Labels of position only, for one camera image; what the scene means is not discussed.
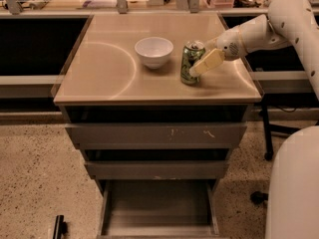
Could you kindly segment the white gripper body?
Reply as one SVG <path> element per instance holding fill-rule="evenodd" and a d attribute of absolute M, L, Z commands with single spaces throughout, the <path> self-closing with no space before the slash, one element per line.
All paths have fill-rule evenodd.
<path fill-rule="evenodd" d="M 248 54 L 239 26 L 223 32 L 216 39 L 216 48 L 224 53 L 226 61 L 233 61 L 245 57 Z"/>

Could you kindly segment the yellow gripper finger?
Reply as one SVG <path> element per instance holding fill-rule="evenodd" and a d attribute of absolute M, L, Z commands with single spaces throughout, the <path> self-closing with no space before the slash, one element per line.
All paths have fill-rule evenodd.
<path fill-rule="evenodd" d="M 189 69 L 189 74 L 192 77 L 198 77 L 205 72 L 218 67 L 223 63 L 224 60 L 224 52 L 220 49 L 213 49 L 194 63 L 194 65 Z"/>
<path fill-rule="evenodd" d="M 217 39 L 213 38 L 205 42 L 204 47 L 206 50 L 213 50 L 217 47 Z"/>

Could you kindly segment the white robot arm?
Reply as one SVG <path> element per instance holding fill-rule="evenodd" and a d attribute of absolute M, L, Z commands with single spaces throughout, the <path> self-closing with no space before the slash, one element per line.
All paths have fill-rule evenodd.
<path fill-rule="evenodd" d="M 319 27 L 308 0 L 272 0 L 268 13 L 210 40 L 190 68 L 197 77 L 259 50 L 292 46 L 319 98 Z M 290 135 L 273 161 L 265 239 L 319 239 L 319 126 Z"/>

